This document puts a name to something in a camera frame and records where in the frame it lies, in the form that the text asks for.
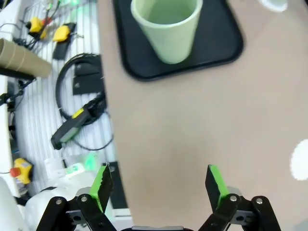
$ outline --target tray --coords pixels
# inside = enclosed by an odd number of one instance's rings
[[[130,12],[131,0],[113,0],[126,71],[140,81],[232,63],[242,54],[244,40],[226,0],[204,0],[191,55],[179,64],[158,59]]]

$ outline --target bolt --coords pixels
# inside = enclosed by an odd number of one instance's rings
[[[236,198],[236,196],[231,196],[231,197],[230,197],[230,200],[231,200],[232,202],[235,202],[235,201],[237,201],[237,198]]]
[[[261,205],[261,204],[263,203],[263,201],[262,201],[261,198],[258,198],[258,199],[256,199],[256,203],[259,204],[259,205]]]
[[[83,196],[82,198],[81,198],[81,201],[82,202],[86,202],[88,199],[87,199],[87,197],[85,197],[85,196]]]

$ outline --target cup rim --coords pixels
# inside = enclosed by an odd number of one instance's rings
[[[157,23],[152,23],[149,22],[148,20],[144,19],[138,12],[137,7],[136,7],[136,1],[137,0],[132,0],[131,5],[130,5],[130,9],[131,9],[131,13],[134,16],[134,18],[137,21],[140,21],[143,25],[145,26],[150,26],[153,28],[170,28],[170,27],[174,27],[174,26],[180,26],[188,21],[190,21],[192,18],[194,18],[202,9],[202,5],[203,5],[203,0],[196,0],[197,1],[197,6],[194,9],[193,13],[186,18],[183,21],[180,21],[178,23],[173,23],[173,24],[157,24]]]

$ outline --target ribbed metal platform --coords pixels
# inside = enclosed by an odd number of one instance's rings
[[[76,1],[71,1],[70,4],[59,8],[53,28],[55,30],[64,23],[74,22],[77,24],[76,32],[84,36],[84,38],[73,37],[65,61],[52,59],[52,53],[56,45],[56,43],[52,42],[53,32],[49,33],[47,42],[39,42],[36,45],[35,53],[52,63],[52,74],[47,79],[38,78],[37,81],[27,87],[24,98],[16,112],[16,129],[20,154],[34,164],[34,181],[29,187],[32,194],[48,187],[48,178],[44,166],[45,159],[62,155],[65,157],[88,153],[71,142],[67,144],[65,149],[56,151],[50,142],[52,134],[64,122],[64,119],[60,117],[55,102],[55,84],[59,72],[66,61],[79,53],[100,53],[97,2],[95,0],[79,0],[78,2],[80,3],[77,5],[74,5],[73,2]],[[27,22],[34,16],[40,19],[45,17],[44,7],[40,1],[26,9],[24,21]],[[26,38],[27,42],[31,40],[25,27],[22,31],[22,38]],[[73,114],[95,97],[95,94],[73,96],[72,81],[73,69],[67,73],[61,92],[63,108],[70,114]],[[111,134],[109,118],[104,114],[94,124],[83,128],[77,140],[84,146],[100,148],[110,140]],[[99,151],[97,156],[102,162],[115,161],[114,144],[112,143],[106,149]]]

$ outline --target beige tabletop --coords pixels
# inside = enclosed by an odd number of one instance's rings
[[[142,83],[121,63],[112,0],[99,1],[117,157],[136,225],[198,229],[211,213],[204,181],[215,164],[247,199],[268,197],[283,231],[308,230],[308,181],[290,173],[294,148],[308,138],[308,7],[289,2],[272,13],[257,0],[231,0],[245,36],[236,62]]]

